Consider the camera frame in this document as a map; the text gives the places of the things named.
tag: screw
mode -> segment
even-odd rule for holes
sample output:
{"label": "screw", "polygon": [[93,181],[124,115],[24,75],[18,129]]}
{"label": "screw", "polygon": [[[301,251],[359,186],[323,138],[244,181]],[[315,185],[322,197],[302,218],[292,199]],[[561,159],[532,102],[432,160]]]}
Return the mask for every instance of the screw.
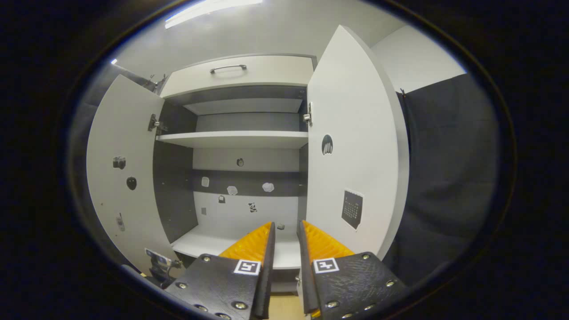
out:
{"label": "screw", "polygon": [[326,304],[326,307],[328,308],[335,308],[339,305],[339,303],[337,301],[330,301],[329,303]]}
{"label": "screw", "polygon": [[235,302],[233,306],[240,310],[247,309],[247,305],[244,304],[243,302]]}

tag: metal handle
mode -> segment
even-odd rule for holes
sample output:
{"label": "metal handle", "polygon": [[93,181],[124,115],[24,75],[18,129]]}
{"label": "metal handle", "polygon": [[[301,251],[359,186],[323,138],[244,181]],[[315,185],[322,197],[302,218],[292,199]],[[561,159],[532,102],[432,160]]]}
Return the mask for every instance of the metal handle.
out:
{"label": "metal handle", "polygon": [[215,70],[223,69],[223,68],[233,68],[233,67],[241,67],[242,70],[247,69],[247,66],[244,64],[234,64],[234,65],[226,65],[224,67],[213,68],[209,70],[209,73],[214,74]]}

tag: white shelf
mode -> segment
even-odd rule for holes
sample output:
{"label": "white shelf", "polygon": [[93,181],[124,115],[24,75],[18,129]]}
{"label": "white shelf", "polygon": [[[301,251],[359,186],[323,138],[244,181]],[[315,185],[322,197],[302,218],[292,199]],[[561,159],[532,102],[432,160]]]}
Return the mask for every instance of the white shelf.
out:
{"label": "white shelf", "polygon": [[[295,233],[275,229],[275,256],[273,269],[299,269],[300,245]],[[203,228],[201,225],[191,229],[188,233],[172,243],[172,249],[192,257],[199,257],[204,253],[219,255],[237,240],[246,234],[220,232]]]}
{"label": "white shelf", "polygon": [[308,143],[307,132],[214,131],[164,134],[156,140],[198,149],[300,149]]}

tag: cabinet door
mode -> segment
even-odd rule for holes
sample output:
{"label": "cabinet door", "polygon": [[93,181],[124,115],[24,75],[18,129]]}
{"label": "cabinet door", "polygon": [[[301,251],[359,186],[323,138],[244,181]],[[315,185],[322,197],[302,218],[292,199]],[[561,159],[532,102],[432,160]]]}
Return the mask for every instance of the cabinet door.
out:
{"label": "cabinet door", "polygon": [[[97,216],[114,245],[143,273],[151,267],[145,248],[176,259],[158,216],[152,181],[156,129],[148,131],[148,126],[151,114],[159,118],[163,104],[159,96],[119,75],[97,109],[87,144],[87,181]],[[124,157],[123,169],[113,167],[114,157]],[[136,179],[133,190],[128,179]]]}
{"label": "cabinet door", "polygon": [[382,259],[405,205],[409,150],[401,106],[377,59],[339,26],[308,83],[306,220]]}

